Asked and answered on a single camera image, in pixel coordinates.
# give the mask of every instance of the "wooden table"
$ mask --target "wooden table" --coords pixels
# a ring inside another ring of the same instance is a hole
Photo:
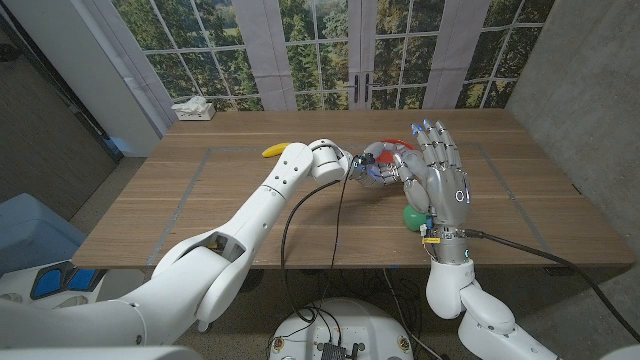
[[[384,137],[415,143],[412,122],[443,120],[469,173],[467,227],[552,251],[577,264],[626,266],[624,241],[560,169],[504,110],[323,111],[218,113],[212,121],[179,122],[120,194],[73,257],[81,267],[154,266],[179,241],[225,223],[262,183],[281,142],[329,138],[352,153]],[[280,266],[280,240],[291,208],[316,187],[301,186],[254,261]],[[296,213],[286,248],[292,268],[331,263],[341,186],[310,198]],[[365,189],[347,183],[335,267],[424,267],[418,234],[403,224],[401,185]],[[543,266],[550,262],[487,240],[470,240],[479,265]]]

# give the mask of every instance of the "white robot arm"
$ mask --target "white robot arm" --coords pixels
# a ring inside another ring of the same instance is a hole
[[[467,349],[483,359],[556,360],[555,354],[515,323],[503,302],[483,291],[475,280],[463,229],[471,207],[469,179],[449,132],[442,124],[433,127],[427,120],[424,128],[412,125],[412,131],[422,156],[402,145],[374,143],[364,155],[355,156],[360,167],[351,178],[367,187],[403,182],[411,207],[432,217],[433,225],[422,229],[425,249],[431,255],[426,289],[429,306],[443,319],[454,319],[466,310],[458,335]],[[393,164],[375,163],[383,150],[393,153]]]
[[[235,298],[298,186],[309,176],[320,184],[343,179],[351,160],[330,140],[289,145],[229,222],[177,244],[131,293],[54,310],[0,301],[7,324],[0,326],[0,348],[168,345],[195,321],[206,329]]]

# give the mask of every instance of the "door handle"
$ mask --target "door handle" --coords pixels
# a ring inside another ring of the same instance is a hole
[[[369,84],[369,74],[365,76],[364,80],[364,102],[369,102],[369,86],[380,85],[380,84]]]
[[[353,102],[357,104],[358,103],[358,97],[360,95],[360,83],[358,81],[358,75],[355,76],[355,78],[353,79],[353,82],[354,82],[354,85],[347,85],[345,87],[354,89]]]

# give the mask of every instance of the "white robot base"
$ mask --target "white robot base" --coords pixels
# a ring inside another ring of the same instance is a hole
[[[351,298],[325,299],[322,305],[316,301],[308,306],[330,313],[340,327],[326,313],[321,312],[324,321],[318,316],[310,326],[292,314],[276,330],[269,359],[413,359],[407,332],[381,309]],[[301,310],[301,313],[308,318],[311,316],[310,310]],[[329,331],[332,343],[329,342]],[[338,346],[340,334],[342,341]]]

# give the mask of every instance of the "red object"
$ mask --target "red object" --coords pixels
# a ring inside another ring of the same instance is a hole
[[[399,145],[404,145],[407,147],[407,149],[409,150],[415,150],[416,148],[413,147],[413,145],[409,144],[408,142],[404,141],[404,140],[400,140],[400,139],[382,139],[380,140],[380,142],[388,142],[388,143],[392,143],[392,144],[399,144]],[[383,163],[392,163],[393,162],[393,157],[391,156],[391,153],[387,150],[383,151],[382,154],[380,154],[380,156],[378,156],[376,158],[377,162],[383,162]]]

